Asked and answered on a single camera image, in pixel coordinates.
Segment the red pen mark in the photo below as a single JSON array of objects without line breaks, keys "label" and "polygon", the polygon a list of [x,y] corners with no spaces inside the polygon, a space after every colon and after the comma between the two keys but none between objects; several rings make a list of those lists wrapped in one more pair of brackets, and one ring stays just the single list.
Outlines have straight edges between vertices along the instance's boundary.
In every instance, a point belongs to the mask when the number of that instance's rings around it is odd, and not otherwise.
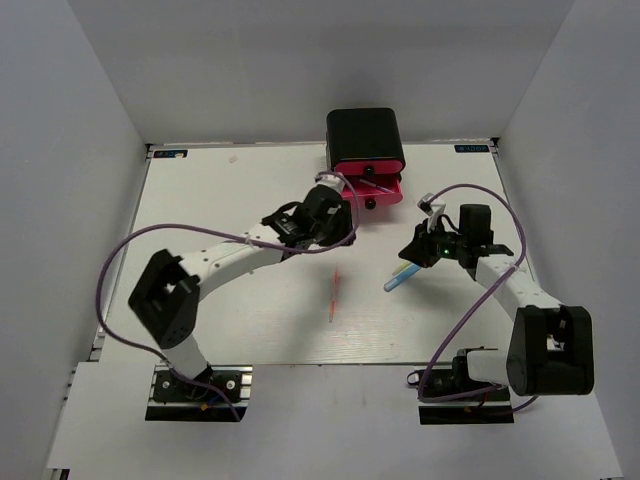
[{"label": "red pen mark", "polygon": [[333,291],[331,292],[331,302],[329,302],[329,323],[333,323],[336,314],[336,304],[338,303],[338,286],[340,285],[340,272],[338,267],[333,273]]}]

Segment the sticker label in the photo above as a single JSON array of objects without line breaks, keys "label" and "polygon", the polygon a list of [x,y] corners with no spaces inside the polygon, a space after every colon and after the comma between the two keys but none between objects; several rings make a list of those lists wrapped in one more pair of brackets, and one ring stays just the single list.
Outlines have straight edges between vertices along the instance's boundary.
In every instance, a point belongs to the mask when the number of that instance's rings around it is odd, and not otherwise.
[{"label": "sticker label", "polygon": [[487,145],[454,145],[456,153],[489,153]]},{"label": "sticker label", "polygon": [[188,150],[156,150],[153,158],[184,158]]}]

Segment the white table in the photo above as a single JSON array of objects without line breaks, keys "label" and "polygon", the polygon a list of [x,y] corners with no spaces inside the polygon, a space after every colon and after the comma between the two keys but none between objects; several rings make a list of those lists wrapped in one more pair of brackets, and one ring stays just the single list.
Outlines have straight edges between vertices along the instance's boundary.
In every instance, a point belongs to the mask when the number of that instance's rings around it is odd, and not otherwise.
[{"label": "white table", "polygon": [[[200,305],[196,333],[216,364],[253,364],[254,385],[238,424],[145,422],[155,359],[105,342],[99,363],[81,364],[49,466],[77,479],[598,479],[620,475],[598,403],[545,398],[512,425],[420,426],[406,366],[331,363],[426,362],[482,290],[455,262],[440,262],[394,292],[382,285],[398,251],[424,216],[428,191],[478,183],[502,192],[490,154],[451,145],[405,146],[405,200],[364,212],[353,247],[297,257],[256,271]],[[242,233],[281,204],[302,199],[324,166],[322,145],[190,148],[186,158],[154,159],[135,228],[193,223]],[[493,210],[496,242],[519,250],[510,217],[491,197],[446,196]],[[126,306],[149,256],[178,254],[216,239],[152,233],[128,250],[108,321],[124,336],[151,342]],[[329,318],[333,276],[341,282]],[[511,321],[489,301],[452,342],[506,347]],[[321,363],[324,366],[268,365]]]},{"label": "white table", "polygon": [[[475,182],[499,193],[502,187],[490,153],[457,154],[451,145],[407,145],[405,155],[405,199],[363,210],[353,247],[258,270],[200,304],[196,336],[212,363],[401,363],[430,358],[482,289],[457,263],[442,261],[392,293],[383,292],[400,263],[398,252],[425,218],[416,202],[453,183]],[[324,166],[322,145],[190,149],[186,158],[153,159],[135,229],[177,222],[241,234],[280,205],[302,200]],[[492,197],[467,189],[451,192],[446,201],[454,220],[461,203],[491,205],[496,242],[519,251],[512,220]],[[109,312],[112,328],[127,338],[151,342],[126,302],[149,257],[162,248],[179,254],[217,242],[182,231],[134,241]],[[338,301],[330,321],[336,269]],[[510,319],[492,300],[446,355],[460,347],[505,347],[510,333]],[[103,358],[136,354],[108,339]]]}]

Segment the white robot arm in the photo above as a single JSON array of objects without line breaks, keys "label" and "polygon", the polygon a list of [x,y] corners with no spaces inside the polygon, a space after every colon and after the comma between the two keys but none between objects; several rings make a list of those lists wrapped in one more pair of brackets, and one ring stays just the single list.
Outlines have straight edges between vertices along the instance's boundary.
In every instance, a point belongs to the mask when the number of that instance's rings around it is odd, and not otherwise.
[{"label": "white robot arm", "polygon": [[[245,243],[223,242],[179,256],[161,250],[151,257],[129,306],[182,375],[205,379],[210,374],[193,336],[198,304],[207,295],[241,275],[290,258],[294,254],[287,248],[329,246],[347,237],[345,245],[353,243],[351,209],[342,199],[343,188],[340,178],[322,175],[303,202],[283,205],[244,232]],[[265,248],[262,242],[285,251]]]},{"label": "white robot arm", "polygon": [[[513,253],[493,243],[491,209],[462,205],[460,224],[446,231],[444,202],[418,206],[428,219],[416,226],[412,242],[399,254],[423,268],[440,259],[457,260],[471,276],[490,289],[514,267]],[[493,292],[513,320],[508,351],[490,348],[460,350],[453,360],[456,384],[471,391],[487,384],[508,385],[518,395],[585,395],[594,384],[591,317],[582,307],[568,307],[546,293],[524,265]]]}]

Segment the gray wall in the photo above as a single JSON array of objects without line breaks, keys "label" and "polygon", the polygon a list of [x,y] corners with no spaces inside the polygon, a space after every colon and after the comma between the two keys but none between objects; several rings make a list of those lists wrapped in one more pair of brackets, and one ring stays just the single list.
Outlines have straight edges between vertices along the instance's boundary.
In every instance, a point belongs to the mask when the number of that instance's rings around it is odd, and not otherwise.
[{"label": "gray wall", "polygon": [[145,142],[500,135],[573,0],[70,0]]},{"label": "gray wall", "polygon": [[1,10],[0,476],[34,480],[145,149],[66,1]]},{"label": "gray wall", "polygon": [[504,134],[541,282],[595,322],[597,396],[640,478],[640,4],[577,0]]}]

